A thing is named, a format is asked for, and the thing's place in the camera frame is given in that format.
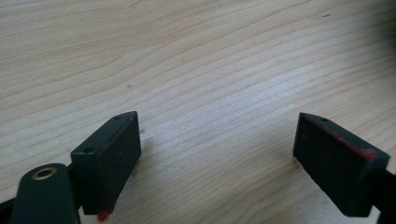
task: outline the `wooden table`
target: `wooden table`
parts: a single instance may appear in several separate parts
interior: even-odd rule
[[[143,154],[107,223],[375,223],[375,209],[344,217],[291,152],[304,111],[396,157],[395,9],[4,0],[0,201],[24,173],[69,163],[107,119],[136,110]]]

